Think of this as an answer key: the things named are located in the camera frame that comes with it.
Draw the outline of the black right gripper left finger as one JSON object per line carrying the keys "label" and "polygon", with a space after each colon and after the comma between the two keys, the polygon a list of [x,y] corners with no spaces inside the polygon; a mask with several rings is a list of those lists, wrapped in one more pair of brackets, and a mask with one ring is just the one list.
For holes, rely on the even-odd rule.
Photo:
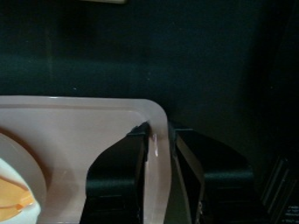
{"label": "black right gripper left finger", "polygon": [[88,168],[79,224],[145,224],[150,124],[143,122]]}

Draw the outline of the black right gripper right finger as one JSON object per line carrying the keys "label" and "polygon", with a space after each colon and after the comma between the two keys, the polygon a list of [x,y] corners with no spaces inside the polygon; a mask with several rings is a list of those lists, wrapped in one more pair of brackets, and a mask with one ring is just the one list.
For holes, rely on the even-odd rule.
{"label": "black right gripper right finger", "polygon": [[261,224],[247,159],[225,143],[173,122],[173,158],[189,224]]}

